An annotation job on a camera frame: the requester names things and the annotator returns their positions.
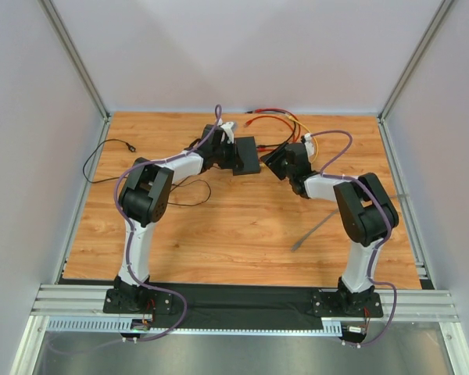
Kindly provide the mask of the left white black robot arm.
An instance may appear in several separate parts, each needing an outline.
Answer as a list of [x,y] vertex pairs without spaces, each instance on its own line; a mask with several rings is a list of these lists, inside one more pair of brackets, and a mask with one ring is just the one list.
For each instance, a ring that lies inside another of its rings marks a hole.
[[136,159],[116,182],[113,198],[125,222],[125,246],[118,285],[143,287],[149,280],[149,255],[156,224],[162,219],[172,187],[216,165],[243,167],[235,142],[236,122],[208,125],[192,146],[165,159]]

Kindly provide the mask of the black network switch box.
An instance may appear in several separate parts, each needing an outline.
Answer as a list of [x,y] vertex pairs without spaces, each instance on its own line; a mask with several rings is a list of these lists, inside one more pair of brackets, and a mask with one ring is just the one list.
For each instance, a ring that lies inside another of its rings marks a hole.
[[237,137],[234,140],[234,176],[258,174],[260,161],[254,137]]

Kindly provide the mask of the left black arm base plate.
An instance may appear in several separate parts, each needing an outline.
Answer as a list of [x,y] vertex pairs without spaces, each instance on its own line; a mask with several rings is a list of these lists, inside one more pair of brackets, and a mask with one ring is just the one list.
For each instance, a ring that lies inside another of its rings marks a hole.
[[102,311],[110,314],[169,315],[173,307],[174,296],[169,293],[146,288],[129,291],[112,288],[106,292]]

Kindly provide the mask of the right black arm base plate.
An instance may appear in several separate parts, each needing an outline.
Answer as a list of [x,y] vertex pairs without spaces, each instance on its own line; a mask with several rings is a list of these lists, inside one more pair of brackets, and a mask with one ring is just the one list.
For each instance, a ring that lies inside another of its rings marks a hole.
[[384,316],[380,295],[374,289],[360,293],[317,289],[311,292],[310,297],[315,316],[352,318]]

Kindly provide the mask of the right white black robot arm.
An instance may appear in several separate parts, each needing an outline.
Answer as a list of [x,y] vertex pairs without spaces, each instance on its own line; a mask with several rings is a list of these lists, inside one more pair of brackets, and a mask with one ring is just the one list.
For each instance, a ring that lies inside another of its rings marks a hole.
[[375,173],[359,176],[317,172],[301,143],[286,144],[264,155],[262,162],[280,180],[287,179],[295,194],[335,202],[351,246],[338,289],[351,303],[367,299],[378,252],[399,224],[392,200]]

